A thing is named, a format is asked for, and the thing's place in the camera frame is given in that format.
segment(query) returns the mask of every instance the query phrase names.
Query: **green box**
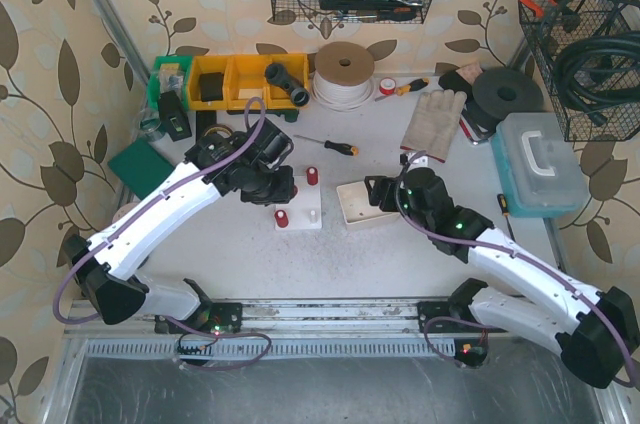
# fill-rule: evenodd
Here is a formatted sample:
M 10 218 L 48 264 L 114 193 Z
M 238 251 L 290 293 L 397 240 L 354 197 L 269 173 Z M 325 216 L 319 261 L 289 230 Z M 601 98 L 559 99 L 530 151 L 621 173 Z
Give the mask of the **green box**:
M 180 64 L 180 70 L 184 72 L 184 83 L 182 85 L 182 106 L 185 111 L 189 110 L 189 103 L 187 102 L 187 82 L 189 81 L 189 72 L 191 72 L 191 63 L 193 62 L 193 56 L 159 56 L 156 57 L 153 63 L 153 70 L 149 78 L 149 85 L 147 86 L 147 100 L 149 106 L 152 109 L 158 109 L 158 99 L 160 99 L 160 82 L 158 81 L 157 71 L 162 64 Z

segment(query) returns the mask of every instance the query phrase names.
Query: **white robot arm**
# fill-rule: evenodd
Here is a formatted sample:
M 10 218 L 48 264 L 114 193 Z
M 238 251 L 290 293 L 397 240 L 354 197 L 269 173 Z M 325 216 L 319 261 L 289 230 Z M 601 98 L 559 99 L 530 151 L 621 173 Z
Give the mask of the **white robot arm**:
M 432 169 L 414 165 L 416 157 L 405 163 L 398 178 L 367 177 L 369 203 L 400 212 L 440 251 L 497 277 L 529 299 L 510 297 L 469 279 L 449 298 L 451 317 L 535 342 L 594 387 L 605 388 L 623 366 L 632 368 L 630 354 L 640 346 L 640 331 L 626 293 L 616 287 L 602 292 L 567 276 L 522 249 L 484 216 L 455 206 L 442 179 Z
M 268 119 L 241 156 L 206 173 L 245 145 L 248 135 L 203 137 L 167 180 L 118 222 L 88 240 L 72 236 L 64 243 L 71 266 L 88 253 L 94 254 L 75 278 L 106 324 L 118 324 L 134 314 L 154 314 L 195 329 L 206 327 L 212 303 L 195 282 L 158 279 L 140 268 L 171 232 L 230 191 L 240 190 L 240 199 L 253 204 L 291 200 L 293 171 L 280 164 L 293 150 L 293 143 Z

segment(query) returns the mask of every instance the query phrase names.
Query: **black elbow connector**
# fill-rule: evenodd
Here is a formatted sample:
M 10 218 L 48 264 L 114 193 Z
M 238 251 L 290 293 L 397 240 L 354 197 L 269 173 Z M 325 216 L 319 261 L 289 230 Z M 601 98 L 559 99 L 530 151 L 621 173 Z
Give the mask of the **black elbow connector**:
M 309 102 L 309 91 L 279 62 L 270 64 L 264 71 L 264 77 L 269 84 L 285 91 L 294 106 L 302 107 Z

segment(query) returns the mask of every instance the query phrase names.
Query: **green book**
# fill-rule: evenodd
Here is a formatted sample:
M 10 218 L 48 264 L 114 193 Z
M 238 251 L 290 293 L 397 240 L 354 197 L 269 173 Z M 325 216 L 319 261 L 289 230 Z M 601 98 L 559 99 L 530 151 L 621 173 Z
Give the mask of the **green book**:
M 136 140 L 111 159 L 109 168 L 140 199 L 151 194 L 174 169 L 144 139 Z

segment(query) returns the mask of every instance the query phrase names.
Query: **yellow storage bin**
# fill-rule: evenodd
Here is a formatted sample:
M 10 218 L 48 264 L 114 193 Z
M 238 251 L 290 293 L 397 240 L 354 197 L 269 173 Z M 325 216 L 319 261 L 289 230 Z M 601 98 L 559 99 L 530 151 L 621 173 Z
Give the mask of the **yellow storage bin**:
M 267 107 L 267 80 L 264 70 L 271 64 L 269 56 L 235 55 L 229 60 L 227 73 L 224 76 L 223 92 L 227 101 L 227 110 L 242 111 L 252 97 L 264 99 Z M 252 109 L 260 109 L 254 104 Z
M 298 79 L 309 90 L 309 59 L 306 54 L 197 56 L 193 58 L 187 82 L 187 102 L 194 111 L 244 111 L 247 101 L 261 97 L 268 111 L 297 118 L 299 109 L 294 106 L 287 93 L 279 87 L 271 86 L 264 77 L 269 64 L 278 62 L 287 72 Z M 202 101 L 200 96 L 200 76 L 212 72 L 224 73 L 222 84 L 223 100 Z M 258 110 L 258 104 L 252 110 Z
M 298 79 L 307 91 L 309 87 L 309 59 L 306 54 L 271 54 L 271 62 L 284 65 L 287 72 Z M 267 84 L 266 95 L 267 107 L 269 109 L 300 109 L 289 99 L 289 95 L 279 87 Z
M 187 102 L 193 111 L 223 111 L 227 109 L 225 84 L 228 78 L 227 67 L 231 56 L 196 56 L 191 64 L 191 72 L 187 83 Z M 224 73 L 222 85 L 222 101 L 202 101 L 200 97 L 200 76 L 212 72 Z

